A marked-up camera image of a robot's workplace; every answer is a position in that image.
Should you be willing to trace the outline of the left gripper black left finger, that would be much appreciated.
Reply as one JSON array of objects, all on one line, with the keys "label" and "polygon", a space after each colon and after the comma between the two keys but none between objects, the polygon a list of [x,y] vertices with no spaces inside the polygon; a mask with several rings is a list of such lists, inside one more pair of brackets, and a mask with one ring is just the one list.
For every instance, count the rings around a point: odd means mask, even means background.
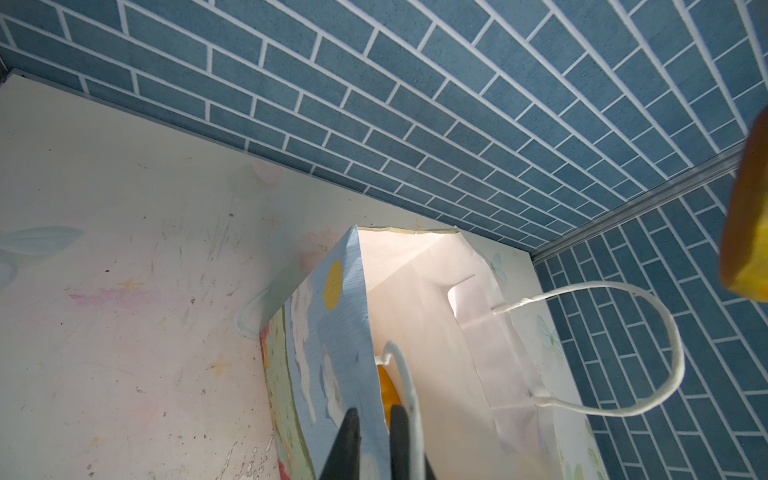
[{"label": "left gripper black left finger", "polygon": [[341,423],[320,480],[358,480],[361,460],[360,418],[356,408],[350,408]]}]

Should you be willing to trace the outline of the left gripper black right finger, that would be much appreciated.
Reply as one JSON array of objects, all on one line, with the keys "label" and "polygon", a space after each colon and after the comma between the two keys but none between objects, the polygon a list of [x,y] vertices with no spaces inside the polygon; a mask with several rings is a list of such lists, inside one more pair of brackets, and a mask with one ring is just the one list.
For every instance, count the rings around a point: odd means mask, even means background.
[{"label": "left gripper black right finger", "polygon": [[402,405],[391,407],[389,434],[391,479],[409,480],[411,478],[409,417]]}]

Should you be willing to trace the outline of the white paper gift bag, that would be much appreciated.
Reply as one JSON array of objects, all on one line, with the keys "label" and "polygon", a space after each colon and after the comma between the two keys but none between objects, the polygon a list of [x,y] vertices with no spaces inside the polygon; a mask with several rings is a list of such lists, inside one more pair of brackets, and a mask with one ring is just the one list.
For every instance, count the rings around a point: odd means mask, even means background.
[{"label": "white paper gift bag", "polygon": [[593,417],[644,414],[681,385],[679,330],[655,296],[672,366],[625,406],[580,400],[548,296],[511,284],[457,230],[354,226],[302,280],[255,296],[236,325],[258,341],[284,479],[319,479],[358,410],[359,479],[391,479],[377,366],[407,411],[410,479],[604,479]]}]

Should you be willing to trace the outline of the braided ring bread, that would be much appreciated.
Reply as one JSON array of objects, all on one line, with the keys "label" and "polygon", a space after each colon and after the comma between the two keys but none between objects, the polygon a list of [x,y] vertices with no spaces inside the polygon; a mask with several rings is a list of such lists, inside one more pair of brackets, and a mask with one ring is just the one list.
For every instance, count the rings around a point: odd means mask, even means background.
[{"label": "braided ring bread", "polygon": [[750,129],[720,242],[719,277],[744,298],[767,301],[767,111]]}]

